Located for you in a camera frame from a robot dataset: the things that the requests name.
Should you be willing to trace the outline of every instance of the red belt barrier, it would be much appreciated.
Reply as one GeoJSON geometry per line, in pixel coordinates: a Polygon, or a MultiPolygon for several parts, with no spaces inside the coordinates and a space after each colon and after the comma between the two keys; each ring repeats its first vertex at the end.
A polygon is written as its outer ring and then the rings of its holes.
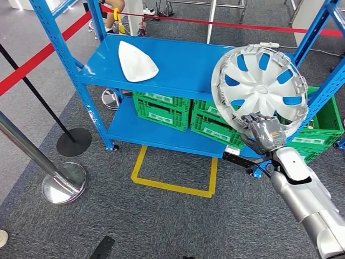
{"type": "MultiPolygon", "coordinates": [[[[106,6],[102,5],[102,10],[103,12],[113,12],[113,10],[108,8],[106,6]]],[[[240,28],[240,29],[252,29],[252,30],[264,30],[264,31],[277,31],[277,32],[288,32],[288,33],[307,33],[307,29],[294,29],[288,27],[275,27],[275,26],[264,26],[264,25],[250,25],[250,24],[238,24],[238,23],[221,23],[221,22],[209,22],[203,20],[195,20],[195,19],[186,19],[186,18],[176,18],[176,17],[159,17],[156,15],[137,15],[134,13],[126,13],[122,12],[123,15],[130,15],[130,16],[140,16],[145,18],[157,18],[169,21],[176,21],[176,22],[187,22],[187,23],[199,23],[199,24],[212,24],[216,26],[223,26],[223,27],[231,27],[231,28],[240,28]]],[[[322,30],[320,35],[324,36],[333,36],[333,37],[342,37],[340,31],[337,30],[322,30]]]]}
{"type": "MultiPolygon", "coordinates": [[[[83,27],[85,23],[91,19],[91,14],[90,11],[85,13],[84,15],[80,17],[75,23],[71,25],[66,31],[63,32],[63,37],[65,40],[68,40],[81,27],[83,27]]],[[[5,94],[5,92],[11,89],[14,84],[22,80],[22,78],[26,76],[27,74],[32,71],[36,66],[39,65],[44,59],[47,58],[49,55],[53,53],[54,49],[51,43],[44,47],[43,49],[38,51],[35,56],[30,58],[29,60],[25,62],[20,68],[14,71],[13,73],[10,74],[7,78],[5,78],[0,83],[0,96],[5,94]]]]}

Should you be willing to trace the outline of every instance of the floor marking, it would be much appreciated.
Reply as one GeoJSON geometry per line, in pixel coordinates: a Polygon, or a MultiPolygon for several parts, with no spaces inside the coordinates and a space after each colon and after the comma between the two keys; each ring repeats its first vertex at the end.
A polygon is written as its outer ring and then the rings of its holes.
{"type": "Polygon", "coordinates": [[[171,185],[169,183],[163,183],[163,182],[157,182],[157,181],[153,181],[153,180],[148,180],[148,179],[139,178],[138,174],[141,168],[141,165],[142,164],[142,161],[144,160],[145,154],[146,153],[147,149],[148,149],[148,146],[145,146],[145,145],[142,145],[142,148],[140,149],[140,152],[138,155],[136,165],[134,166],[132,172],[132,175],[130,176],[130,179],[133,181],[134,183],[138,183],[139,185],[145,185],[145,186],[151,186],[151,187],[154,187],[154,188],[164,189],[164,190],[171,190],[173,192],[191,194],[191,195],[196,195],[196,196],[206,197],[206,198],[211,198],[213,194],[215,194],[215,180],[217,178],[217,164],[218,164],[217,158],[212,158],[209,190],[199,190],[199,189],[193,189],[193,188],[179,186],[179,185],[171,185]]]}

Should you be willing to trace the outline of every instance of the white triangular cloth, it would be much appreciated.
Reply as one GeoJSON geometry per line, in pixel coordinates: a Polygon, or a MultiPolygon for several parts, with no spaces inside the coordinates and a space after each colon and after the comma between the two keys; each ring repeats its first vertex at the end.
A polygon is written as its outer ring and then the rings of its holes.
{"type": "Polygon", "coordinates": [[[120,41],[118,55],[124,77],[130,82],[151,79],[159,71],[148,55],[122,40],[120,41]]]}

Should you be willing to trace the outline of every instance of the shelf board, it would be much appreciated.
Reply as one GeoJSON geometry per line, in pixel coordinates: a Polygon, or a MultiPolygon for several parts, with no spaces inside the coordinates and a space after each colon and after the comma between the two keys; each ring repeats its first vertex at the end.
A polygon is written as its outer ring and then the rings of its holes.
{"type": "Polygon", "coordinates": [[[221,158],[225,145],[188,129],[186,132],[136,116],[133,98],[125,97],[108,130],[110,139],[221,158]]]}
{"type": "Polygon", "coordinates": [[[107,35],[79,72],[79,79],[84,84],[212,100],[212,73],[222,55],[231,49],[179,40],[107,35]],[[160,71],[146,81],[127,81],[118,59],[121,40],[149,55],[160,71]]]}

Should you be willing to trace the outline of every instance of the yellow object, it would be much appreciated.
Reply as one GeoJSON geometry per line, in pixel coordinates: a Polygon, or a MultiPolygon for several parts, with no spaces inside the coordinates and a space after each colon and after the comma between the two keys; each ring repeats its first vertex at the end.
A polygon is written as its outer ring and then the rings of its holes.
{"type": "Polygon", "coordinates": [[[121,20],[121,13],[120,13],[120,10],[118,8],[114,8],[114,9],[114,19],[115,19],[115,21],[118,21],[119,22],[119,26],[118,26],[119,34],[120,35],[125,35],[126,32],[124,31],[124,26],[122,25],[122,22],[121,20]]]}
{"type": "Polygon", "coordinates": [[[171,185],[169,183],[163,183],[163,182],[157,182],[153,180],[148,180],[143,178],[139,178],[138,174],[140,170],[140,167],[144,160],[145,154],[146,153],[148,146],[142,146],[139,154],[138,155],[138,159],[136,162],[136,165],[130,176],[130,179],[134,183],[138,183],[139,185],[146,185],[164,190],[172,190],[173,192],[179,192],[179,193],[185,193],[185,194],[191,194],[196,196],[201,196],[201,197],[206,197],[211,198],[215,191],[215,179],[217,177],[217,164],[218,159],[212,158],[211,163],[211,172],[209,175],[209,185],[209,190],[198,190],[198,189],[193,189],[188,187],[183,187],[183,186],[178,186],[178,185],[171,185]]]}

